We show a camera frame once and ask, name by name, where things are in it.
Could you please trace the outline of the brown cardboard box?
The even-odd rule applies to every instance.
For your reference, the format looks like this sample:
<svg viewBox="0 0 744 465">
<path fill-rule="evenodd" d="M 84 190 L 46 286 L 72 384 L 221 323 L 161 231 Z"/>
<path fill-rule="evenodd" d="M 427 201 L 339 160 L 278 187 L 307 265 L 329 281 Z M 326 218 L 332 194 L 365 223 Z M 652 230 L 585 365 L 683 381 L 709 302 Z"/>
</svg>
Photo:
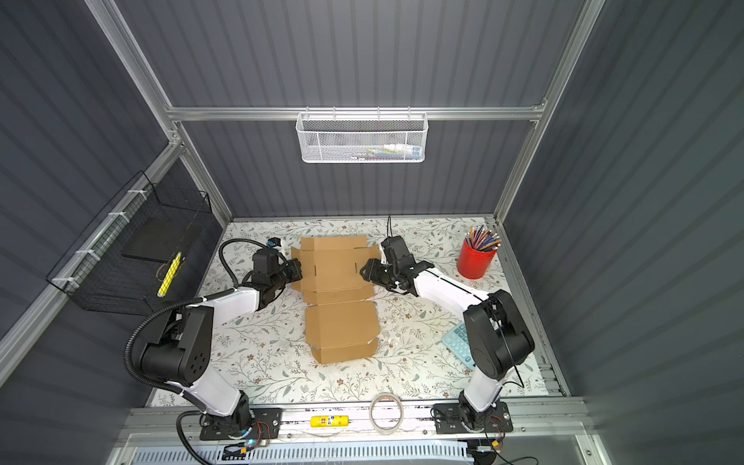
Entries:
<svg viewBox="0 0 744 465">
<path fill-rule="evenodd" d="M 320 364 L 373 357 L 381 327 L 374 286 L 360 272 L 379 259 L 377 246 L 366 236 L 302 238 L 292 249 L 301 264 L 302 279 L 293 288 L 302 294 L 305 341 Z"/>
</svg>

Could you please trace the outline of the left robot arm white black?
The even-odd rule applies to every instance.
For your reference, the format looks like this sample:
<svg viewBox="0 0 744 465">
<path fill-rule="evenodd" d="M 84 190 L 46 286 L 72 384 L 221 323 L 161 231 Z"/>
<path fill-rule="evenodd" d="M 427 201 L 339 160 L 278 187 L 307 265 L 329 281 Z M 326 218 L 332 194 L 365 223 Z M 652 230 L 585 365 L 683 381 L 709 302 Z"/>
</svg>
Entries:
<svg viewBox="0 0 744 465">
<path fill-rule="evenodd" d="M 236 243 L 258 247 L 253 267 L 242 279 L 224 255 L 227 246 Z M 302 279 L 301 264 L 285 257 L 280 238 L 265 243 L 228 239 L 218 248 L 218 259 L 232 287 L 170 304 L 149 315 L 130 336 L 123 358 L 126 370 L 137 381 L 174 393 L 207 416 L 245 427 L 251 422 L 248 396 L 211 366 L 213 333 L 272 304 L 288 285 Z"/>
</svg>

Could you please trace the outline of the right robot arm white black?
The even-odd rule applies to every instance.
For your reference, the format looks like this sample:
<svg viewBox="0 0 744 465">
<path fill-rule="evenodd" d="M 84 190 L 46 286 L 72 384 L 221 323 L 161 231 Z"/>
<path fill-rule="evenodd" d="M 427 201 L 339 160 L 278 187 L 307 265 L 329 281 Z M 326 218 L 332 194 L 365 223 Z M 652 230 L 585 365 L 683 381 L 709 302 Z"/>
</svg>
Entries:
<svg viewBox="0 0 744 465">
<path fill-rule="evenodd" d="M 445 275 L 433 263 L 417 261 L 401 236 L 382 242 L 383 260 L 362 266 L 366 282 L 395 294 L 430 300 L 461 317 L 475 363 L 459 395 L 463 414 L 484 414 L 500 398 L 504 380 L 534 352 L 536 344 L 512 295 L 477 290 Z"/>
</svg>

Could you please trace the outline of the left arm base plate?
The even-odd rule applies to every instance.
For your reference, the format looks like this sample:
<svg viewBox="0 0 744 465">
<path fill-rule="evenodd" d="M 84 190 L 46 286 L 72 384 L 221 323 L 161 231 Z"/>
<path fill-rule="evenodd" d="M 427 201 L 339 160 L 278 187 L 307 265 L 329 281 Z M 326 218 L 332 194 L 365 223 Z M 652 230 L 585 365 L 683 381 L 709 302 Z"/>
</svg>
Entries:
<svg viewBox="0 0 744 465">
<path fill-rule="evenodd" d="M 238 420 L 236 416 L 215 417 L 206 415 L 200 420 L 201 441 L 238 441 L 241 438 L 277 439 L 284 411 L 280 408 L 252 408 L 250 419 Z"/>
</svg>

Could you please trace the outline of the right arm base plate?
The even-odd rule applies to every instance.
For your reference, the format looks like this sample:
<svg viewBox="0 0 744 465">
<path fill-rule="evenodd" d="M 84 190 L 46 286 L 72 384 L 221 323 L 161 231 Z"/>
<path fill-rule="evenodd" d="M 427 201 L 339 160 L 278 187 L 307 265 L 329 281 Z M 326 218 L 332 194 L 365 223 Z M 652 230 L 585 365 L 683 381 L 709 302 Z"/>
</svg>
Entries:
<svg viewBox="0 0 744 465">
<path fill-rule="evenodd" d="M 484 412 L 476 412 L 464 403 L 437 403 L 430 409 L 430 416 L 436 432 L 442 435 L 513 432 L 509 407 L 503 401 L 492 403 Z"/>
</svg>

